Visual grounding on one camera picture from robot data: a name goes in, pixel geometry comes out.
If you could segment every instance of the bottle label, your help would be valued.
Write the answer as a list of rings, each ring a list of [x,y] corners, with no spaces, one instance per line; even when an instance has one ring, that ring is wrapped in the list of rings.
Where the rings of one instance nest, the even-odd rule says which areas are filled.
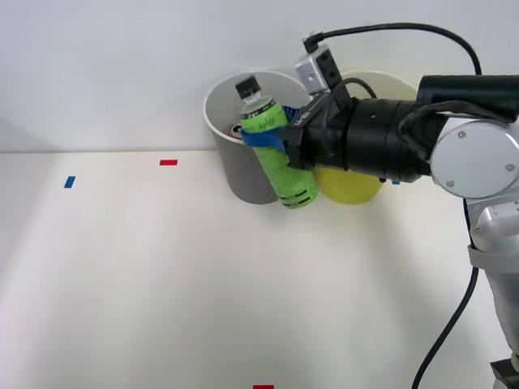
[[[265,132],[287,124],[283,107],[274,100],[242,116],[242,128],[250,133]],[[304,207],[317,197],[318,189],[311,172],[290,168],[285,153],[272,147],[254,147],[254,151],[283,205]]]

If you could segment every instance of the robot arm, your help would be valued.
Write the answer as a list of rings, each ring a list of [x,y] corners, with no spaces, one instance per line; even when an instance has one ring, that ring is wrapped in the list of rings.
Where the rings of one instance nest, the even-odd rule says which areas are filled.
[[[519,76],[427,76],[416,101],[356,100],[328,47],[310,51],[296,71],[314,98],[279,134],[290,165],[403,182],[429,175],[465,199],[471,263],[487,273],[519,361]]]

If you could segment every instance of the gray cup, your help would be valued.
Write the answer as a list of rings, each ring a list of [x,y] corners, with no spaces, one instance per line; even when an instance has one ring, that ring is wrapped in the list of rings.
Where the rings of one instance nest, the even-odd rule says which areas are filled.
[[[250,75],[257,78],[266,96],[282,105],[301,107],[308,104],[310,97],[299,81],[276,71],[232,75],[212,87],[205,97],[204,119],[217,143],[229,188],[247,203],[268,204],[277,197],[256,154],[240,139],[230,136],[231,127],[239,123],[243,107],[234,86]]]

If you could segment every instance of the bottle cap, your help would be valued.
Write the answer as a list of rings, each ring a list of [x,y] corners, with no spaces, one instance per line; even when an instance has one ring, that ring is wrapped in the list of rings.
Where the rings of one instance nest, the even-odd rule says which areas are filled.
[[[254,75],[240,81],[235,85],[235,87],[242,99],[252,96],[261,90],[261,86],[258,84],[258,80]]]

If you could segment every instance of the white wall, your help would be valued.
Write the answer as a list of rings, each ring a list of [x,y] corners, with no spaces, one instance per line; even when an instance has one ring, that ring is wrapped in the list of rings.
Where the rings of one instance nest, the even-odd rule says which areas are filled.
[[[395,21],[469,40],[487,73],[519,73],[515,0],[0,0],[0,151],[201,149],[220,77],[284,68],[311,31]],[[331,42],[342,69],[470,73],[424,32]]]

